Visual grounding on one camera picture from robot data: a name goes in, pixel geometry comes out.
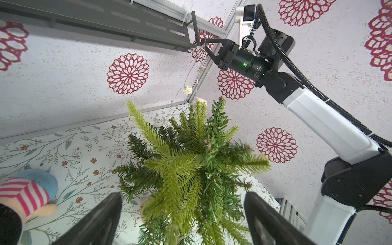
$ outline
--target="black cable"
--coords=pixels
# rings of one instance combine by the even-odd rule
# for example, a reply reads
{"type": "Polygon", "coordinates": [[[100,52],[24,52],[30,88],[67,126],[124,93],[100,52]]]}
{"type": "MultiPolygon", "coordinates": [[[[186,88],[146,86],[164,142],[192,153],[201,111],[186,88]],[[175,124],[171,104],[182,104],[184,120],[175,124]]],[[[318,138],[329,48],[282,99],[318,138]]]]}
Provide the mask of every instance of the black cable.
{"type": "Polygon", "coordinates": [[[392,214],[392,209],[390,208],[386,208],[386,207],[381,207],[381,206],[377,206],[377,205],[365,205],[361,208],[360,211],[363,210],[373,210],[373,211],[378,211],[378,212],[384,212],[387,214],[392,214]]]}
{"type": "Polygon", "coordinates": [[[372,210],[372,211],[379,211],[379,212],[384,212],[384,213],[388,213],[388,214],[392,214],[392,209],[386,208],[386,207],[381,207],[381,206],[377,206],[377,205],[365,205],[363,206],[361,209],[358,209],[347,221],[346,225],[344,226],[344,229],[342,231],[342,233],[340,234],[340,237],[336,243],[336,245],[341,245],[347,232],[348,229],[350,228],[352,222],[354,221],[355,217],[357,216],[359,211],[363,211],[363,210],[372,210]]]}
{"type": "MultiPolygon", "coordinates": [[[[370,129],[368,129],[365,125],[363,125],[358,119],[356,119],[354,116],[352,116],[350,113],[345,111],[342,107],[340,107],[337,103],[329,99],[325,94],[323,94],[320,90],[318,90],[306,77],[302,72],[294,65],[294,63],[290,60],[290,58],[287,56],[287,54],[284,52],[282,47],[279,45],[278,40],[276,39],[269,23],[267,20],[267,17],[265,16],[263,6],[261,4],[258,4],[256,6],[256,16],[259,16],[261,25],[263,26],[263,29],[265,31],[265,34],[267,35],[268,39],[270,40],[272,46],[276,50],[276,52],[279,54],[281,60],[286,64],[286,66],[298,77],[298,79],[312,92],[314,93],[317,97],[319,97],[321,100],[323,100],[327,105],[332,107],[335,111],[337,111],[340,115],[342,115],[344,118],[346,118],[350,123],[352,123],[355,127],[357,127],[360,131],[362,131],[364,134],[369,135],[372,133],[370,129]]],[[[392,148],[392,142],[376,135],[376,134],[371,134],[369,135],[371,139],[374,139],[376,142],[383,144],[385,146],[388,146],[392,148]]]]}
{"type": "Polygon", "coordinates": [[[342,233],[340,234],[340,237],[338,239],[338,241],[336,242],[336,245],[340,245],[342,244],[344,238],[346,237],[346,234],[348,232],[348,229],[350,228],[352,222],[354,221],[355,217],[357,217],[357,212],[355,212],[347,221],[346,225],[343,228],[342,233]]]}
{"type": "MultiPolygon", "coordinates": [[[[253,22],[253,26],[252,26],[252,30],[250,31],[249,36],[253,37],[254,32],[261,26],[260,23],[260,17],[258,15],[255,15],[254,17],[254,22],[253,22]]],[[[242,46],[244,47],[244,49],[246,49],[250,44],[250,40],[247,40],[242,46]]]]}

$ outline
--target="plush toy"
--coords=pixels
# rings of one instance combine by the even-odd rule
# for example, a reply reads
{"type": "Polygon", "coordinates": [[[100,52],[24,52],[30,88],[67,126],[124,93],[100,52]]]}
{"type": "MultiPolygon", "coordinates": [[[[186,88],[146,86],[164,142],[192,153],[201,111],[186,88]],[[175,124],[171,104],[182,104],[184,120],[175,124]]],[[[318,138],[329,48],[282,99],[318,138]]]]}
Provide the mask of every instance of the plush toy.
{"type": "Polygon", "coordinates": [[[27,220],[54,214],[57,205],[47,203],[57,191],[56,178],[40,169],[25,170],[0,185],[0,245],[17,244],[27,220]]]}

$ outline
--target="red and white stripes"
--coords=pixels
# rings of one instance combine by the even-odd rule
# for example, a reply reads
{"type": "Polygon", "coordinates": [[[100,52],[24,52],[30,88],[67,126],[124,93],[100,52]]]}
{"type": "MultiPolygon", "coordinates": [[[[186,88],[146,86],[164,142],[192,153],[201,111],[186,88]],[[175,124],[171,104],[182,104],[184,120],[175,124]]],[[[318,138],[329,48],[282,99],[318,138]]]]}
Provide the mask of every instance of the red and white stripes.
{"type": "Polygon", "coordinates": [[[16,198],[26,217],[49,201],[48,193],[34,181],[12,178],[0,185],[0,197],[16,198]]]}

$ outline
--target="artificial pine tree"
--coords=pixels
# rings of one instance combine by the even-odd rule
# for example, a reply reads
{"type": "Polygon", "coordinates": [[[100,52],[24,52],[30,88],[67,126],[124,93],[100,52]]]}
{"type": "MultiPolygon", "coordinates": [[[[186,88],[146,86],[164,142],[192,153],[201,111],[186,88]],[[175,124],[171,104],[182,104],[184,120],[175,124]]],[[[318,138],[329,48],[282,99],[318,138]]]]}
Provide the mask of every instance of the artificial pine tree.
{"type": "Polygon", "coordinates": [[[134,103],[127,107],[142,138],[129,136],[134,161],[114,173],[127,201],[152,192],[144,204],[139,245],[192,244],[195,227],[206,245],[224,245],[224,231],[249,245],[248,229],[238,223],[244,215],[236,192],[250,183],[239,176],[265,171],[269,161],[247,144],[230,142],[238,127],[225,129],[229,120],[223,97],[214,101],[207,121],[207,105],[197,102],[188,115],[181,113],[179,123],[172,118],[168,128],[147,123],[134,103]]]}

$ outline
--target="red floral pattern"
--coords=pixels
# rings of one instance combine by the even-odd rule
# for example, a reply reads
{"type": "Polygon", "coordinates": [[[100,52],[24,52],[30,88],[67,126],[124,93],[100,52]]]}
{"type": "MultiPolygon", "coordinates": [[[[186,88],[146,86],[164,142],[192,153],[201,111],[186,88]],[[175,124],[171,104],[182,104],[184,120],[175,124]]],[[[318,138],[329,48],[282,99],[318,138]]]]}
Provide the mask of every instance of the red floral pattern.
{"type": "Polygon", "coordinates": [[[28,36],[22,24],[0,20],[0,70],[6,71],[12,63],[20,62],[22,52],[27,50],[28,36]]]}
{"type": "Polygon", "coordinates": [[[365,47],[373,55],[370,65],[385,72],[384,80],[392,81],[392,0],[381,0],[378,16],[369,22],[371,38],[365,47]]]}
{"type": "Polygon", "coordinates": [[[336,0],[281,0],[280,18],[290,25],[301,26],[320,18],[336,0]]]}
{"type": "MultiPolygon", "coordinates": [[[[219,18],[218,16],[215,18],[211,18],[209,20],[209,22],[213,23],[214,25],[216,25],[220,28],[223,28],[223,20],[221,18],[219,18]]],[[[199,31],[199,36],[200,36],[200,40],[204,39],[204,38],[217,38],[217,36],[215,36],[214,34],[211,34],[206,31],[199,31]]],[[[214,44],[207,44],[206,46],[209,49],[212,49],[214,44]]],[[[207,53],[205,52],[204,48],[193,49],[193,51],[195,51],[195,53],[192,54],[192,58],[194,58],[196,60],[196,62],[203,62],[204,60],[207,59],[207,53]]]]}
{"type": "Polygon", "coordinates": [[[149,65],[141,55],[122,55],[109,67],[107,82],[114,92],[131,94],[143,86],[149,71],[149,65]]]}
{"type": "Polygon", "coordinates": [[[238,72],[228,69],[227,71],[219,71],[218,86],[225,97],[239,100],[250,93],[254,87],[254,82],[238,72]]]}
{"type": "Polygon", "coordinates": [[[270,161],[285,163],[297,154],[297,143],[293,136],[281,128],[264,130],[257,138],[257,148],[270,161]]]}
{"type": "MultiPolygon", "coordinates": [[[[392,208],[392,180],[390,180],[378,193],[373,197],[372,200],[374,205],[392,208]]],[[[385,217],[390,224],[392,224],[392,214],[379,212],[379,214],[385,217]]]]}

